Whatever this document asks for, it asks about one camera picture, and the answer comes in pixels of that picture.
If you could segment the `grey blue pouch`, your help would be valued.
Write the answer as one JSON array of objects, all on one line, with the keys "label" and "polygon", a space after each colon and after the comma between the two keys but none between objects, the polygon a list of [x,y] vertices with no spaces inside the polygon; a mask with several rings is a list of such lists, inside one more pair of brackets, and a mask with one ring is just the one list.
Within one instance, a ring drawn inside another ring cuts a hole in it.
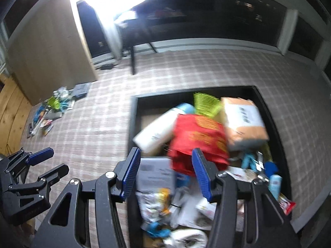
[{"label": "grey blue pouch", "polygon": [[71,91],[71,96],[76,99],[86,97],[90,90],[90,86],[91,82],[76,85]]}]

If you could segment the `white lotion bottle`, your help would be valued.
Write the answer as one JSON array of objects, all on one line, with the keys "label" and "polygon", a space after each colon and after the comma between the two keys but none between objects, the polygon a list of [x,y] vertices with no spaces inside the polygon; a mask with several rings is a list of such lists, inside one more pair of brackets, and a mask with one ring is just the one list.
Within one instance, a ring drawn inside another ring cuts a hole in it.
[{"label": "white lotion bottle", "polygon": [[188,103],[181,103],[152,121],[133,138],[133,142],[142,153],[154,155],[158,153],[164,144],[172,139],[177,117],[194,113],[194,106]]}]

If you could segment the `wooden cabinet panel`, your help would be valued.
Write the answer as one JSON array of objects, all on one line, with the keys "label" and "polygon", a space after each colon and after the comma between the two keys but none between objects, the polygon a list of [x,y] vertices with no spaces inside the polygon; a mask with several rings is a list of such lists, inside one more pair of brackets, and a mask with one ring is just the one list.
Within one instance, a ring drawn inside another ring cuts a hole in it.
[{"label": "wooden cabinet panel", "polygon": [[11,36],[7,60],[32,105],[98,79],[74,0],[50,0],[32,13]]}]

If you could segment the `black power strip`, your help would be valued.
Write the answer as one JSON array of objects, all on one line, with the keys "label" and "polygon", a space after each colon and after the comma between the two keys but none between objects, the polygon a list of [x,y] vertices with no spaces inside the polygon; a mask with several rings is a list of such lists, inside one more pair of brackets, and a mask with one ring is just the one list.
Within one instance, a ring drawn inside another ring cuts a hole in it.
[{"label": "black power strip", "polygon": [[111,70],[114,67],[114,64],[104,64],[101,65],[98,69],[100,70]]}]

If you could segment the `green plastic comb basket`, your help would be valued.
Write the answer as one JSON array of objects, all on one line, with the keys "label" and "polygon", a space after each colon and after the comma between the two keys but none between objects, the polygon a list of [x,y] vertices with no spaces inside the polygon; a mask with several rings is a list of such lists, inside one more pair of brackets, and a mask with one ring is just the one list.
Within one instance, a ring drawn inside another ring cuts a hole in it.
[{"label": "green plastic comb basket", "polygon": [[194,93],[195,114],[214,118],[221,110],[221,101],[207,93]]}]

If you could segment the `orange white parcel bag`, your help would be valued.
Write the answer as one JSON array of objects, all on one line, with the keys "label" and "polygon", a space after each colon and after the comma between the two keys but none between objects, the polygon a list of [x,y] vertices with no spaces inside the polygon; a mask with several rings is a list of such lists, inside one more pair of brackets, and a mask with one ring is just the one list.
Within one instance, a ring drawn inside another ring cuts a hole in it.
[{"label": "orange white parcel bag", "polygon": [[222,97],[221,116],[230,152],[258,149],[269,140],[258,107],[239,97]]}]

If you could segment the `black table leg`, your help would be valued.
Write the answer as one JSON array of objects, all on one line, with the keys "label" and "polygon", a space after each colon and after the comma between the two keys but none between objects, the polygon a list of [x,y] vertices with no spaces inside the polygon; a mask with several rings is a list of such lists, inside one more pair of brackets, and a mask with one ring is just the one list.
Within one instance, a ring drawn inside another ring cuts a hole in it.
[{"label": "black table leg", "polygon": [[136,74],[136,69],[135,69],[135,50],[134,46],[130,46],[130,57],[131,57],[131,74],[135,75]]}]

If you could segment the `red plastic bag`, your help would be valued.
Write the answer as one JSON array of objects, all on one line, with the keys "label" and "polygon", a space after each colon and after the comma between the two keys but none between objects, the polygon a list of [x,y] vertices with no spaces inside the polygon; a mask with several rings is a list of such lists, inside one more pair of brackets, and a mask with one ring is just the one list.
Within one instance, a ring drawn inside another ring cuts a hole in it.
[{"label": "red plastic bag", "polygon": [[194,176],[192,151],[196,148],[202,151],[208,161],[215,163],[218,170],[228,167],[229,152],[223,125],[203,115],[180,114],[167,153],[172,160],[172,169]]}]

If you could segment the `yellow silver snack packet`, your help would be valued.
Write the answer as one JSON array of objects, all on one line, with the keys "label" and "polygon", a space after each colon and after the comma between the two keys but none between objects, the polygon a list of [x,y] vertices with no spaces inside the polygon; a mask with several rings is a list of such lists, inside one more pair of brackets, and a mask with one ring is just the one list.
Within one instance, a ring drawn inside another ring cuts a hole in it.
[{"label": "yellow silver snack packet", "polygon": [[152,192],[136,192],[141,216],[147,224],[158,222],[170,214],[171,191],[160,188]]}]

